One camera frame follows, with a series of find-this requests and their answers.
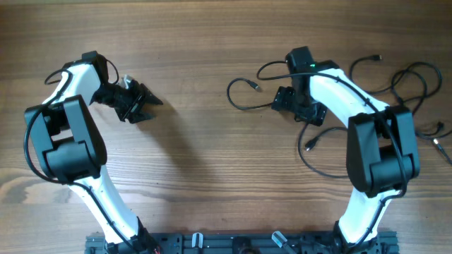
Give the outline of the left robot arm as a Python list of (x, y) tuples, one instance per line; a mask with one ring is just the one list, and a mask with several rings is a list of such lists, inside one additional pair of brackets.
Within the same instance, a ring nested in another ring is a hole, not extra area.
[(104, 233), (108, 253), (157, 253), (159, 245), (122, 200), (107, 172), (107, 149), (88, 110), (96, 102), (131, 124), (152, 119), (146, 104), (161, 105), (129, 75), (109, 81), (112, 62), (96, 51), (65, 63), (45, 84), (57, 87), (43, 103), (25, 110), (23, 149), (31, 171), (44, 181), (68, 186), (87, 205)]

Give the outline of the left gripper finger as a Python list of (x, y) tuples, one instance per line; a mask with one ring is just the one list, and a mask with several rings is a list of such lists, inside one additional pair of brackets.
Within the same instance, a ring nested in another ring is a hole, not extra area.
[(156, 97), (143, 83), (140, 84), (143, 91), (144, 102), (153, 105), (163, 105), (163, 101)]
[(139, 123), (142, 121), (151, 120), (153, 118), (154, 118), (154, 116), (152, 114), (149, 114), (147, 112), (141, 112), (141, 111), (136, 112), (136, 113), (131, 113), (127, 117), (127, 119), (129, 120), (129, 123)]

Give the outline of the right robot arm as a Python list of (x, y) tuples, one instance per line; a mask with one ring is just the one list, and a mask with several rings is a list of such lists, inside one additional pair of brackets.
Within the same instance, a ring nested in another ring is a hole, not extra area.
[(368, 249), (386, 206), (403, 197), (409, 180), (420, 172), (412, 113), (373, 98), (335, 62), (316, 62), (308, 47), (290, 51), (285, 63), (292, 84), (279, 87), (271, 107), (315, 126), (322, 125), (331, 111), (343, 123), (353, 190), (336, 232), (342, 251)]

